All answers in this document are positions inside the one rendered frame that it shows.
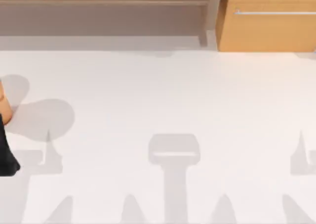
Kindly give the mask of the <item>wooden cupboard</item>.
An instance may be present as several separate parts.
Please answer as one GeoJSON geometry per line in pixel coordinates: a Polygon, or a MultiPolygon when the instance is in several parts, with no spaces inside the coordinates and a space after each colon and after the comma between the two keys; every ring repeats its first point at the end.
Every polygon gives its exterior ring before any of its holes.
{"type": "Polygon", "coordinates": [[[241,11],[316,11],[316,0],[220,0],[217,48],[222,52],[316,51],[316,15],[235,15],[241,11]]]}

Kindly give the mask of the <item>tan bread loaf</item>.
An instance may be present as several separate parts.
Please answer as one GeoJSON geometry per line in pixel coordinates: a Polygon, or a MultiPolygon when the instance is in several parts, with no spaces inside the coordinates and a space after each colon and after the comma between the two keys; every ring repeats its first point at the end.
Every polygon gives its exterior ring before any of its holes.
{"type": "Polygon", "coordinates": [[[13,109],[6,97],[2,80],[0,79],[0,114],[2,116],[2,122],[7,125],[13,117],[13,109]]]}

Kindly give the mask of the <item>open wooden shelf unit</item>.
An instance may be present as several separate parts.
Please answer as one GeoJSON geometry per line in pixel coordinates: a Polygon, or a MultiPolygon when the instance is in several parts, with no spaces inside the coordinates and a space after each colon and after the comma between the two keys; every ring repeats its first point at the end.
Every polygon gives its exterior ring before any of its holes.
{"type": "Polygon", "coordinates": [[[0,0],[0,49],[216,49],[219,0],[0,0]]]}

